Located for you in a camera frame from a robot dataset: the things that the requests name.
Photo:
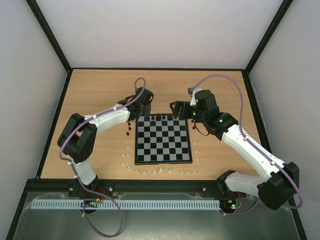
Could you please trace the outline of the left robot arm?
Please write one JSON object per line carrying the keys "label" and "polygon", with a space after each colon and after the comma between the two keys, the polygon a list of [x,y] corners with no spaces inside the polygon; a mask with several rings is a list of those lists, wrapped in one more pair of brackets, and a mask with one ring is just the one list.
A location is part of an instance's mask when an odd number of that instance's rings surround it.
{"label": "left robot arm", "polygon": [[96,137],[118,124],[138,119],[153,97],[150,90],[140,87],[135,90],[135,95],[102,112],[85,116],[78,113],[71,115],[57,145],[60,147],[59,158],[71,165],[76,179],[88,186],[98,178],[90,160]]}

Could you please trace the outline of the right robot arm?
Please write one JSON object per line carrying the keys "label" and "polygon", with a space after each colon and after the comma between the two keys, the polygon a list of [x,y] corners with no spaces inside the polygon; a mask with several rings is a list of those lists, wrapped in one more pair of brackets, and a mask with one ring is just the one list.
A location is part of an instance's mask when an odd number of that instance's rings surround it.
{"label": "right robot arm", "polygon": [[271,210],[278,210],[299,189],[300,169],[285,163],[257,143],[229,113],[222,112],[210,90],[196,88],[190,102],[174,101],[170,109],[174,117],[202,123],[210,135],[236,150],[258,173],[243,175],[234,170],[223,173],[218,180],[218,191],[229,196],[242,192],[259,198]]}

